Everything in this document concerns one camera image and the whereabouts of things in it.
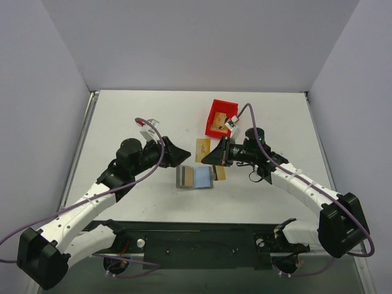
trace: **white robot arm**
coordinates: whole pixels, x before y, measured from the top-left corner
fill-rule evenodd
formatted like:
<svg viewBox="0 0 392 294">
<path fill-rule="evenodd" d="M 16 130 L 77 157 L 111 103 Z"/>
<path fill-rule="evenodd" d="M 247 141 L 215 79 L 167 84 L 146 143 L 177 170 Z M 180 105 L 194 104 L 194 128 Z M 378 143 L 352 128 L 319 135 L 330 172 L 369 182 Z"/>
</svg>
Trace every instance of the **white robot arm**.
<svg viewBox="0 0 392 294">
<path fill-rule="evenodd" d="M 43 289 L 56 285 L 79 260 L 112 247 L 116 238 L 124 237 L 124 230 L 111 220 L 88 233 L 79 234 L 133 188 L 135 176 L 153 166 L 176 167 L 190 156 L 190 152 L 176 147 L 168 137 L 162 137 L 158 142 L 153 131 L 157 122 L 148 122 L 138 122 L 142 136 L 147 139 L 144 148 L 137 139 L 124 140 L 116 152 L 116 159 L 72 205 L 77 207 L 68 208 L 38 230 L 28 228 L 20 236 L 17 265 Z"/>
<path fill-rule="evenodd" d="M 356 196 L 341 195 L 316 183 L 273 152 L 265 143 L 262 129 L 256 128 L 256 131 L 248 129 L 242 145 L 223 137 L 202 163 L 229 167 L 237 161 L 237 166 L 251 165 L 260 180 L 287 191 L 319 218 L 317 223 L 289 219 L 278 225 L 274 230 L 278 244 L 282 247 L 285 244 L 322 246 L 330 255 L 340 258 L 369 236 Z"/>
</svg>

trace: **gray wall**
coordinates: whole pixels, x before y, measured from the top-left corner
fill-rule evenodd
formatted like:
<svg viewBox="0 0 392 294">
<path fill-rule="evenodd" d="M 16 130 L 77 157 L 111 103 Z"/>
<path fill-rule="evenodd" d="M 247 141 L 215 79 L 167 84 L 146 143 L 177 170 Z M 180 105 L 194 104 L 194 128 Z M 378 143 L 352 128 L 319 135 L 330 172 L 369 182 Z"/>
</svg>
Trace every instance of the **gray wall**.
<svg viewBox="0 0 392 294">
<path fill-rule="evenodd" d="M 376 254 L 378 293 L 391 293 L 392 1 L 361 0 L 309 93 L 337 188 L 360 197 Z"/>
<path fill-rule="evenodd" d="M 90 89 L 307 91 L 358 0 L 42 0 Z"/>
<path fill-rule="evenodd" d="M 0 1 L 0 236 L 53 212 L 70 168 L 88 89 L 39 0 Z M 15 259 L 18 238 L 0 248 Z M 0 293 L 28 277 L 0 264 Z"/>
</svg>

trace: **red box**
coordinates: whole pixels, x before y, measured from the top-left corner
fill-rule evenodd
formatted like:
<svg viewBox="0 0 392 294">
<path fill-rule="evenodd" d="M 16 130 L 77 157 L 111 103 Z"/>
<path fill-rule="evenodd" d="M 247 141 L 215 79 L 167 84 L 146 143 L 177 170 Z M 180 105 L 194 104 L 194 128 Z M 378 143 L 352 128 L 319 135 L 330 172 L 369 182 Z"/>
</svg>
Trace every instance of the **red box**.
<svg viewBox="0 0 392 294">
<path fill-rule="evenodd" d="M 223 114 L 228 118 L 232 118 L 237 115 L 237 112 L 237 103 L 214 99 L 207 119 L 206 135 L 217 139 L 230 136 L 230 130 L 224 126 L 225 122 L 222 121 L 222 119 L 224 120 Z"/>
</svg>

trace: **purple cable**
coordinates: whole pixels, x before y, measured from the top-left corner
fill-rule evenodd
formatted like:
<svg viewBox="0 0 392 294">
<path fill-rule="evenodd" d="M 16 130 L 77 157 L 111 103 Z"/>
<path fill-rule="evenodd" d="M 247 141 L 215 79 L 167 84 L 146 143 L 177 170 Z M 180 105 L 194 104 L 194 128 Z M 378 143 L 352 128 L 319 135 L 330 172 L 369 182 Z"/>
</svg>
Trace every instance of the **purple cable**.
<svg viewBox="0 0 392 294">
<path fill-rule="evenodd" d="M 247 103 L 245 104 L 245 106 L 243 107 L 243 109 L 238 113 L 237 117 L 239 118 L 246 107 L 249 107 L 249 110 L 251 112 L 251 117 L 252 117 L 252 124 L 253 124 L 253 130 L 255 133 L 255 137 L 258 138 L 258 133 L 257 133 L 257 127 L 256 127 L 256 119 L 255 119 L 255 114 L 253 112 L 253 108 L 252 105 Z M 281 167 L 278 163 L 276 163 L 268 154 L 267 152 L 264 150 L 263 145 L 260 143 L 260 140 L 256 140 L 258 147 L 260 148 L 261 152 L 264 154 L 264 156 L 270 161 L 272 162 L 277 168 L 280 168 L 283 172 L 292 175 L 293 173 L 287 169 L 285 169 L 284 167 Z M 344 213 L 346 213 L 346 215 L 354 222 L 354 224 L 363 232 L 363 234 L 365 235 L 365 237 L 367 238 L 367 240 L 369 241 L 369 245 L 370 245 L 370 252 L 369 253 L 365 253 L 365 254 L 357 254 L 357 253 L 351 253 L 348 252 L 348 255 L 351 256 L 356 256 L 356 257 L 370 257 L 374 254 L 375 252 L 375 246 L 374 246 L 374 242 L 372 240 L 372 238 L 370 237 L 370 234 L 368 233 L 368 231 L 362 226 L 362 224 L 358 221 L 358 219 L 355 218 L 355 216 L 352 215 L 352 213 L 350 211 L 348 211 L 348 209 L 346 207 L 344 207 L 342 204 L 340 204 L 336 199 L 334 199 L 333 197 L 331 197 L 328 193 L 324 192 L 323 190 L 321 190 L 320 188 L 316 187 L 315 185 L 313 185 L 312 183 L 310 183 L 309 181 L 307 181 L 306 179 L 304 179 L 303 177 L 299 176 L 299 175 L 295 175 L 296 178 L 300 179 L 302 182 L 304 182 L 305 184 L 307 184 L 308 186 L 311 186 L 314 190 L 316 190 L 318 193 L 324 195 L 326 198 L 330 199 L 333 203 L 335 203 L 341 210 L 343 210 Z"/>
<path fill-rule="evenodd" d="M 333 266 L 333 264 L 335 263 L 335 258 L 332 258 L 330 263 L 327 264 L 326 267 L 318 270 L 318 271 L 314 271 L 313 273 L 299 273 L 299 274 L 290 274 L 290 277 L 309 277 L 309 276 L 315 276 L 317 274 L 322 274 L 325 271 L 329 270 L 331 268 L 331 266 Z M 273 264 L 275 269 L 277 269 L 279 272 L 282 273 L 282 275 L 284 276 L 288 276 L 289 274 L 282 272 L 275 264 Z"/>
<path fill-rule="evenodd" d="M 108 191 L 106 191 L 106 192 L 97 194 L 97 195 L 95 195 L 95 196 L 89 198 L 89 200 L 83 200 L 83 201 L 78 202 L 78 203 L 76 203 L 76 204 L 74 204 L 74 205 L 71 205 L 70 207 L 65 208 L 65 209 L 62 210 L 62 211 L 58 211 L 57 213 L 54 213 L 54 214 L 52 214 L 52 215 L 50 215 L 50 216 L 43 217 L 43 218 L 41 218 L 41 219 L 39 219 L 39 220 L 35 220 L 34 222 L 30 222 L 29 224 L 26 224 L 26 225 L 24 225 L 24 226 L 22 226 L 22 227 L 20 227 L 20 228 L 18 228 L 18 229 L 16 229 L 16 230 L 12 231 L 12 232 L 9 233 L 7 236 L 5 236 L 3 239 L 1 239 L 1 240 L 0 240 L 0 246 L 1 246 L 4 242 L 6 242 L 9 238 L 11 238 L 13 235 L 16 235 L 17 233 L 19 233 L 20 231 L 22 231 L 22 230 L 24 230 L 24 229 L 26 229 L 26 228 L 29 228 L 29 227 L 31 227 L 31 226 L 33 226 L 33 225 L 36 225 L 36 224 L 39 224 L 40 222 L 45 222 L 45 221 L 49 221 L 49 220 L 51 220 L 51 219 L 54 219 L 54 218 L 56 218 L 56 217 L 58 217 L 58 216 L 60 216 L 60 215 L 62 215 L 62 214 L 64 214 L 64 213 L 67 213 L 68 211 L 73 210 L 74 208 L 79 207 L 79 206 L 81 206 L 81 205 L 83 205 L 83 204 L 85 204 L 85 203 L 87 203 L 87 202 L 89 202 L 89 201 L 91 201 L 91 200 L 95 200 L 95 199 L 97 199 L 97 198 L 99 198 L 99 197 L 103 197 L 103 196 L 106 196 L 106 195 L 108 195 L 108 194 L 112 194 L 112 193 L 118 192 L 118 191 L 123 190 L 123 189 L 126 189 L 126 188 L 128 188 L 128 187 L 132 187 L 132 186 L 134 186 L 134 185 L 136 185 L 136 184 L 138 184 L 138 183 L 144 181 L 144 180 L 145 180 L 146 178 L 148 178 L 149 176 L 151 176 L 152 173 L 154 173 L 154 172 L 157 170 L 157 168 L 159 167 L 159 165 L 161 164 L 161 162 L 162 162 L 162 160 L 163 160 L 163 158 L 164 158 L 164 154 L 165 154 L 165 143 L 164 143 L 164 139 L 163 139 L 162 136 L 160 135 L 159 131 L 158 131 L 149 121 L 147 121 L 147 120 L 145 120 L 145 119 L 143 119 L 143 118 L 135 118 L 135 121 L 136 121 L 136 122 L 142 121 L 143 123 L 149 125 L 149 126 L 155 131 L 155 133 L 157 134 L 157 136 L 159 137 L 160 146 L 161 146 L 160 158 L 159 158 L 157 164 L 153 167 L 152 170 L 150 170 L 145 176 L 142 176 L 140 179 L 138 179 L 138 180 L 136 180 L 136 181 L 134 181 L 134 182 L 131 182 L 131 183 L 126 184 L 126 185 L 123 185 L 123 186 L 121 186 L 121 187 L 117 187 L 117 188 L 114 188 L 114 189 L 112 189 L 112 190 L 108 190 Z M 17 262 L 16 260 L 7 260 L 7 259 L 1 259 L 1 258 L 0 258 L 0 263 L 16 263 L 16 262 Z"/>
<path fill-rule="evenodd" d="M 131 279 L 133 277 L 142 277 L 145 276 L 149 273 L 152 273 L 153 271 L 159 270 L 160 269 L 160 265 L 158 265 L 157 263 L 151 263 L 151 262 L 140 262 L 138 260 L 133 260 L 133 259 L 127 259 L 127 258 L 123 258 L 123 257 L 118 257 L 118 256 L 112 256 L 112 255 L 105 255 L 105 254 L 93 254 L 92 256 L 96 256 L 96 257 L 103 257 L 103 258 L 110 258 L 110 259 L 114 259 L 114 260 L 120 260 L 123 262 L 131 262 L 131 263 L 138 263 L 139 265 L 151 265 L 154 266 L 154 268 L 149 269 L 147 271 L 138 273 L 138 274 L 131 274 L 131 275 L 123 275 L 123 274 L 116 274 L 115 277 L 118 277 L 120 279 Z"/>
</svg>

